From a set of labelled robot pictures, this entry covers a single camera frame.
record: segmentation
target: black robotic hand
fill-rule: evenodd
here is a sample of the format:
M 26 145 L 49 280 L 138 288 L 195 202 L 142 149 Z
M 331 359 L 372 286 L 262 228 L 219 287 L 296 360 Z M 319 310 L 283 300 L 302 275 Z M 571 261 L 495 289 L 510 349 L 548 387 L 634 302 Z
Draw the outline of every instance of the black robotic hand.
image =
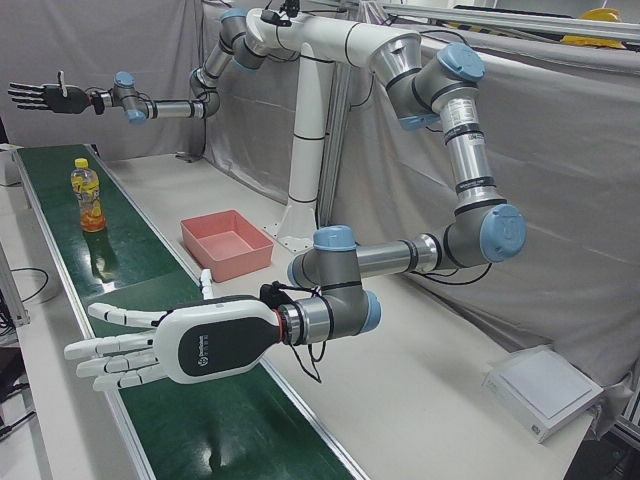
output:
M 54 113 L 82 113 L 92 105 L 91 96 L 80 87 L 65 85 L 58 72 L 58 84 L 25 85 L 10 83 L 11 100 L 22 110 L 50 110 Z

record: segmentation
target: logo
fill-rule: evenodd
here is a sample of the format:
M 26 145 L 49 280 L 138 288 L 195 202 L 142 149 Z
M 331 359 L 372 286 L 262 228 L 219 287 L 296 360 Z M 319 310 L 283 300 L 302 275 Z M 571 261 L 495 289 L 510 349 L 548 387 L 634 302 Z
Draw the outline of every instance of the logo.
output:
M 198 366 L 206 367 L 209 364 L 209 335 L 198 337 Z

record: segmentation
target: white box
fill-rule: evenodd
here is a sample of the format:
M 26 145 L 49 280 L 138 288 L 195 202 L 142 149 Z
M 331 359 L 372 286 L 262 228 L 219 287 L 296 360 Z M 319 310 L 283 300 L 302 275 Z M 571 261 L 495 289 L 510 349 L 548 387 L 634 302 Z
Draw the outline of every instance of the white box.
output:
M 602 388 L 549 347 L 513 354 L 482 384 L 541 443 L 592 406 Z
M 4 187 L 20 182 L 20 172 L 13 158 L 13 152 L 19 148 L 10 143 L 0 143 L 0 185 Z

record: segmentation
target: yellow helmet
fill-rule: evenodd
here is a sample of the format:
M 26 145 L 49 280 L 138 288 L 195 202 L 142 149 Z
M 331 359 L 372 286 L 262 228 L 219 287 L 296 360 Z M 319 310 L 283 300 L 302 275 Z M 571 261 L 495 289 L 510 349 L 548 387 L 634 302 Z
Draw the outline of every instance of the yellow helmet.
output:
M 615 8 L 595 8 L 580 16 L 581 20 L 599 20 L 601 22 L 620 22 L 620 11 Z M 605 38 L 577 37 L 574 35 L 565 35 L 561 43 L 567 45 L 578 45 L 583 47 L 607 47 L 626 49 L 621 42 L 617 40 L 607 40 Z

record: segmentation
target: white robotic hand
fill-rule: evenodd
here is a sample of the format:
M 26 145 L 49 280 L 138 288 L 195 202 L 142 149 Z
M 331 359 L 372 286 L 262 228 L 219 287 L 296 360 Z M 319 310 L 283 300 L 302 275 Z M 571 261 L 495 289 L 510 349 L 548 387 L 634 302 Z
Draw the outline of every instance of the white robotic hand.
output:
M 283 339 L 280 316 L 251 296 L 204 300 L 161 312 L 124 310 L 104 303 L 89 306 L 90 316 L 109 323 L 150 330 L 92 338 L 64 349 L 67 360 L 99 356 L 78 364 L 79 377 L 96 376 L 96 391 L 133 387 L 169 377 L 197 383 L 244 373 L 271 345 Z

